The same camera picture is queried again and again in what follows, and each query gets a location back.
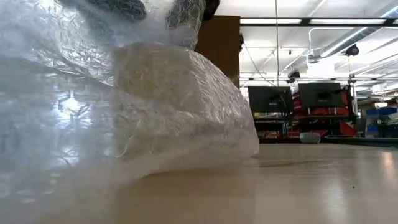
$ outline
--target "wrapped package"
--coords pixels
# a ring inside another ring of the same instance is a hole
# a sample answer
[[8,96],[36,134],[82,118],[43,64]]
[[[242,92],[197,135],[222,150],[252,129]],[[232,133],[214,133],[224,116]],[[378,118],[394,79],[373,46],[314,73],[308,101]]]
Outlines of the wrapped package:
[[203,1],[114,2],[0,0],[1,223],[258,151],[240,91],[190,50]]

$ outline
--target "cable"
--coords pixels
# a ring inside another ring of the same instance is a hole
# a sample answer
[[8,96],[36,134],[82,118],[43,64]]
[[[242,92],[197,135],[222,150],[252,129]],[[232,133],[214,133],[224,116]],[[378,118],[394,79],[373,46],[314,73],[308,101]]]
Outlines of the cable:
[[268,81],[265,77],[262,76],[260,70],[257,68],[256,63],[254,63],[254,60],[253,60],[253,58],[252,58],[251,55],[250,55],[250,51],[249,51],[249,49],[248,49],[248,47],[246,46],[246,43],[245,43],[244,41],[243,41],[243,45],[244,45],[244,48],[245,48],[245,49],[247,50],[247,52],[248,52],[250,61],[253,63],[254,67],[255,67],[256,70],[257,70],[257,73],[260,74],[261,78],[263,78],[265,81],[267,81],[269,84],[273,85],[274,87],[277,87],[277,86],[275,86],[275,84],[273,84],[272,82]]
[[276,16],[276,51],[277,51],[277,85],[279,87],[279,27],[278,27],[278,0],[275,0],[275,16]]

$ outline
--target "black monitor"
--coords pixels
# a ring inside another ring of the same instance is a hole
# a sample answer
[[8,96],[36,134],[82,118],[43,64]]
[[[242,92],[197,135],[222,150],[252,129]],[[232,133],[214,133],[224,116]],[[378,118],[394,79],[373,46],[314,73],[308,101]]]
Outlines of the black monitor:
[[343,91],[340,83],[298,84],[302,108],[342,108]]
[[249,102],[253,113],[293,112],[289,87],[249,86]]

